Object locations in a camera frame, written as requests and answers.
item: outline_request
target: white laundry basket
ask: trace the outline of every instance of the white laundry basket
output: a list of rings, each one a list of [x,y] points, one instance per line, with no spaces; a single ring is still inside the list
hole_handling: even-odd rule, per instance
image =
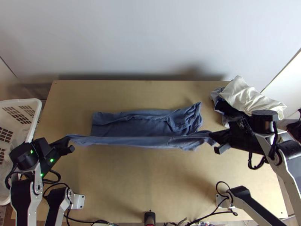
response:
[[[31,142],[39,122],[42,102],[36,98],[0,101],[0,205],[10,202],[5,177],[12,169],[8,153],[21,143]]]

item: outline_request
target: tabletop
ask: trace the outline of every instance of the tabletop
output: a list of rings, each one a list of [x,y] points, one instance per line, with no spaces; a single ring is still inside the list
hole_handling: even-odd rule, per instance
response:
[[[224,81],[54,81],[41,115],[35,138],[49,143],[67,134],[89,135],[92,113],[139,109],[178,109],[201,101],[203,126],[218,131],[225,127],[213,110],[210,92]],[[248,153],[231,148],[222,155],[203,144],[196,151],[138,147],[75,145],[53,167],[76,194],[85,195],[81,210],[70,216],[81,220],[143,222],[144,212],[156,213],[157,222],[188,221],[215,209],[215,185],[247,187],[253,198],[277,217],[287,212],[276,174],[268,164],[258,170],[247,166]],[[254,155],[253,162],[261,156]],[[45,220],[45,200],[37,211]],[[214,215],[208,221],[250,220],[243,211]]]

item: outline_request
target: crumpled white fabric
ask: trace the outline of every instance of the crumpled white fabric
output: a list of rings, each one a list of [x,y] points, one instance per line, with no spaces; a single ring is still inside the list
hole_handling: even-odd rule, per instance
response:
[[[284,118],[283,110],[286,105],[260,94],[254,87],[249,87],[240,76],[236,76],[219,93],[219,96],[227,101],[229,105],[249,116],[255,110],[273,110],[278,113],[280,120]]]

